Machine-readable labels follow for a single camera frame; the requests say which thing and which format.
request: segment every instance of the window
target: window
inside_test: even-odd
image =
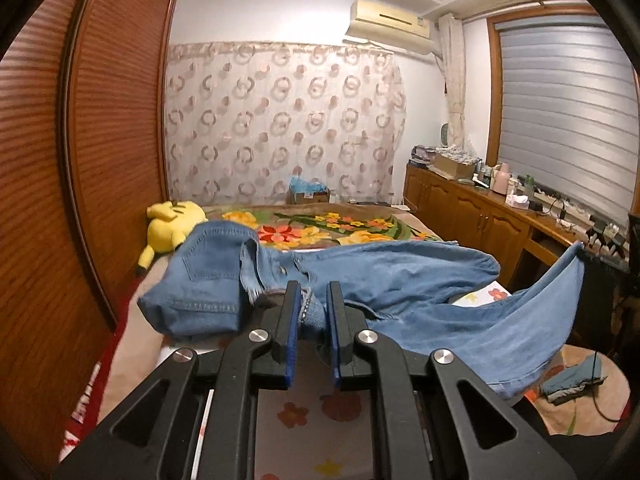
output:
[[[492,57],[502,66],[492,87],[502,92],[501,103],[492,99],[488,160],[493,150],[511,171],[626,224],[638,166],[626,54],[593,14],[505,18],[490,18]]]

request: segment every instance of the wooden window frame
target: wooden window frame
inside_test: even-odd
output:
[[[489,117],[489,141],[486,147],[486,163],[495,166],[498,163],[500,149],[500,131],[502,129],[502,46],[500,45],[500,31],[496,30],[497,23],[536,18],[539,16],[561,16],[564,14],[582,14],[597,16],[596,10],[589,5],[568,5],[554,7],[536,7],[534,9],[514,10],[486,19],[489,31],[489,53],[491,56],[491,114]],[[640,86],[638,75],[634,71],[636,93],[640,110]],[[630,213],[640,216],[640,152],[638,153],[638,170],[636,171],[636,188]]]

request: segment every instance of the folded denim garment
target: folded denim garment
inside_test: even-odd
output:
[[[588,386],[602,384],[607,376],[602,375],[602,361],[596,352],[585,357],[578,365],[569,366],[558,375],[540,385],[540,392],[546,400],[556,406],[571,399],[586,395]]]
[[[530,289],[466,308],[449,298],[488,285],[500,270],[481,251],[397,240],[283,253],[262,247],[243,225],[211,221],[195,227],[138,304],[158,332],[192,342],[240,330],[261,293],[296,280],[305,292],[300,335],[319,343],[326,286],[338,281],[345,302],[364,311],[372,330],[422,354],[450,349],[509,399],[539,378],[569,335],[584,272],[579,248],[567,249]]]

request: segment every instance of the yellow plush toy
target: yellow plush toy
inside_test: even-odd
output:
[[[202,208],[193,202],[162,202],[146,208],[151,218],[146,230],[146,247],[140,254],[138,265],[148,269],[156,253],[170,253],[183,243],[189,233],[207,217]]]

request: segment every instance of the tied curtain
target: tied curtain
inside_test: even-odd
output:
[[[391,203],[406,99],[392,53],[352,46],[199,43],[169,49],[172,200],[278,204],[292,177]]]
[[[447,83],[447,108],[449,109],[449,129],[447,144],[450,147],[472,149],[465,142],[465,85],[466,57],[465,35],[462,22],[447,14],[438,20],[440,41],[442,42],[441,68]]]

